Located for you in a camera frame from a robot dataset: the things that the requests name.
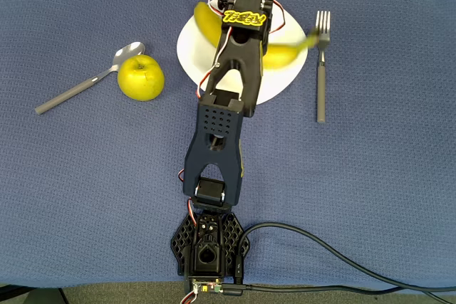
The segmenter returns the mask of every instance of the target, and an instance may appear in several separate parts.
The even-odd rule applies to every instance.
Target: spoon handle
[[[99,80],[104,78],[107,74],[109,74],[111,71],[113,71],[112,68],[109,68],[102,73],[99,73],[97,76],[94,76],[92,78],[89,78],[78,85],[75,85],[71,89],[68,89],[66,92],[61,93],[60,95],[57,95],[55,98],[50,99],[49,101],[45,102],[42,105],[39,105],[37,108],[35,108],[36,114],[43,114],[45,111],[50,110],[51,108],[54,108],[57,106],[59,103],[62,103],[65,100],[68,100],[69,98],[72,98],[74,95],[79,94],[83,90],[86,90],[87,88],[95,85]]]

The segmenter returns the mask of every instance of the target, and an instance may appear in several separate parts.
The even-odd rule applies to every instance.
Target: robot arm
[[[273,0],[219,0],[225,15],[218,59],[199,99],[196,131],[185,157],[184,193],[199,209],[227,213],[239,201],[244,173],[239,137],[243,118],[255,112],[272,4]],[[241,74],[241,94],[217,89],[231,69]],[[208,164],[219,167],[223,182],[201,177]]]

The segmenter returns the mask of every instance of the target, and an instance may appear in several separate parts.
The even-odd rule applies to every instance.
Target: black cable
[[[324,292],[324,291],[348,291],[354,293],[360,293],[362,295],[386,295],[397,291],[404,290],[404,288],[387,288],[386,290],[364,290],[362,288],[352,288],[351,286],[342,285],[330,285],[330,286],[305,286],[305,287],[283,287],[283,288],[272,288],[270,286],[258,286],[248,284],[230,284],[223,283],[222,289],[226,290],[249,290],[249,291],[261,291],[261,292],[275,292],[275,293],[296,293],[296,292]]]
[[[64,302],[65,304],[70,304],[70,303],[68,302],[68,299],[66,298],[65,293],[63,292],[63,289],[62,289],[62,288],[58,288],[58,292],[60,292],[60,295],[62,296],[63,302]]]
[[[367,268],[359,265],[355,261],[347,258],[344,256],[342,253],[338,252],[336,249],[333,247],[329,246],[325,241],[321,240],[319,237],[313,235],[312,233],[309,233],[308,231],[304,231],[303,229],[300,229],[295,226],[291,226],[289,224],[280,224],[276,222],[264,222],[263,224],[255,224],[252,227],[248,228],[242,235],[241,238],[239,239],[239,243],[237,245],[237,255],[241,255],[241,246],[244,242],[244,239],[246,238],[247,235],[249,235],[252,231],[255,231],[260,228],[266,228],[266,227],[276,227],[276,228],[282,228],[282,229],[287,229],[289,231],[295,231],[296,233],[299,233],[301,235],[304,235],[312,240],[314,240],[316,243],[318,243],[320,246],[323,246],[326,250],[330,251],[332,254],[337,256],[339,259],[341,259],[343,262],[347,263],[348,265],[356,268],[358,271],[361,271],[368,276],[378,279],[380,281],[383,281],[385,283],[389,283],[394,286],[398,286],[400,288],[407,288],[409,290],[415,290],[415,291],[420,291],[420,292],[452,292],[456,291],[456,286],[448,286],[448,287],[443,287],[443,288],[427,288],[424,286],[418,286],[418,285],[410,285],[406,283],[402,283],[400,281],[395,281],[394,279],[384,277],[378,273],[375,273],[371,270],[368,270]]]
[[[423,292],[425,295],[428,295],[429,297],[431,297],[432,299],[436,300],[437,302],[439,303],[443,303],[443,304],[452,304],[451,302],[449,302],[448,300],[445,300],[441,297],[438,297],[436,296],[434,293],[431,293],[431,292]]]

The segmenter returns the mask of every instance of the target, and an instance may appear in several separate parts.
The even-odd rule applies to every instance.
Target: yellow label
[[[244,25],[261,26],[266,20],[266,14],[256,14],[252,11],[237,12],[235,10],[226,10],[223,21],[225,23],[240,23]]]

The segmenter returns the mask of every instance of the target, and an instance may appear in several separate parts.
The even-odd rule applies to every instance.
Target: apple
[[[120,67],[117,81],[120,90],[129,98],[149,101],[165,87],[165,76],[157,61],[147,55],[127,59]]]

